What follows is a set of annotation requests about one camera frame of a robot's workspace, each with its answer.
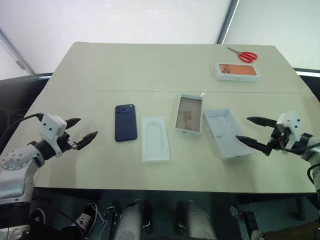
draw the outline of red scissors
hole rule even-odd
[[[227,47],[227,49],[237,53],[239,59],[245,63],[252,63],[254,60],[258,59],[258,55],[253,52],[249,52],[249,51],[241,52],[241,51],[237,51],[231,47]]]

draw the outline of blue smartphone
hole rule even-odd
[[[115,106],[114,139],[117,142],[135,140],[138,137],[135,105]]]

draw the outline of white table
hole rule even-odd
[[[297,110],[303,130],[316,136],[319,103],[274,46],[233,45],[258,54],[260,82],[221,82],[216,63],[242,63],[226,45],[148,45],[77,42],[68,51],[28,114],[82,118],[67,130],[79,141],[98,131],[81,151],[52,158],[38,171],[38,187],[174,190],[237,193],[314,192],[307,162],[293,154],[255,151],[245,158],[220,160],[206,123],[200,136],[174,131],[182,93],[204,93],[204,110],[229,108],[246,136],[267,143],[271,128],[250,116],[277,119]],[[114,107],[135,104],[138,138],[114,140]],[[142,162],[141,117],[165,116],[171,160]],[[39,141],[39,122],[23,122],[5,151]]]

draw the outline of orange phone box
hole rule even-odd
[[[216,78],[220,81],[256,82],[260,75],[252,64],[218,63]]]

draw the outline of black sneaker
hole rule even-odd
[[[75,220],[77,224],[79,224],[80,228],[82,228],[84,235],[88,236],[91,229],[96,223],[98,216],[98,205],[94,202],[90,202],[81,215]]]
[[[31,212],[30,220],[38,224],[46,224],[46,214],[41,208],[36,208]]]

